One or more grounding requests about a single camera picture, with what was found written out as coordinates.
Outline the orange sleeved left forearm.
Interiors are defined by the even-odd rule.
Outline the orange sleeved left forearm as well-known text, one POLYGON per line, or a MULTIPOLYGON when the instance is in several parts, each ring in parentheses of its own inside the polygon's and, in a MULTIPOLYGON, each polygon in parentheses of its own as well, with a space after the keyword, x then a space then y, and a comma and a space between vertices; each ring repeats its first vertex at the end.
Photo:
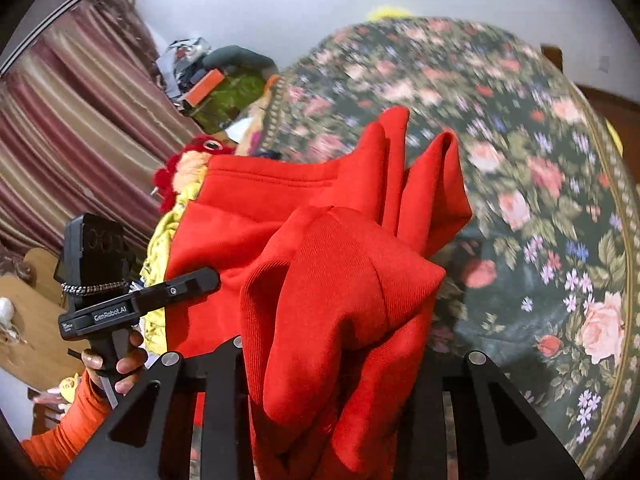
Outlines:
POLYGON ((61 479, 93 434, 111 414, 111 405, 85 372, 74 402, 51 430, 21 442, 21 447, 45 479, 61 479))

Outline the left hand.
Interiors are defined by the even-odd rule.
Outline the left hand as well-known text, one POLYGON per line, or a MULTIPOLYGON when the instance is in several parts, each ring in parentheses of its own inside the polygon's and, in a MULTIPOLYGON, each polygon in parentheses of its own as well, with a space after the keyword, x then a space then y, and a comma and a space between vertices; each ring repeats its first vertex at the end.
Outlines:
MULTIPOLYGON (((131 388, 139 381, 143 367, 148 359, 146 350, 141 347, 143 344, 143 336, 137 331, 132 330, 129 333, 128 352, 126 356, 120 359, 116 364, 116 370, 120 376, 120 381, 114 385, 114 390, 126 396, 131 388)), ((93 383, 93 389, 100 396, 106 396, 101 382, 101 376, 98 371, 102 368, 102 356, 91 349, 81 352, 81 361, 85 365, 86 372, 93 383)))

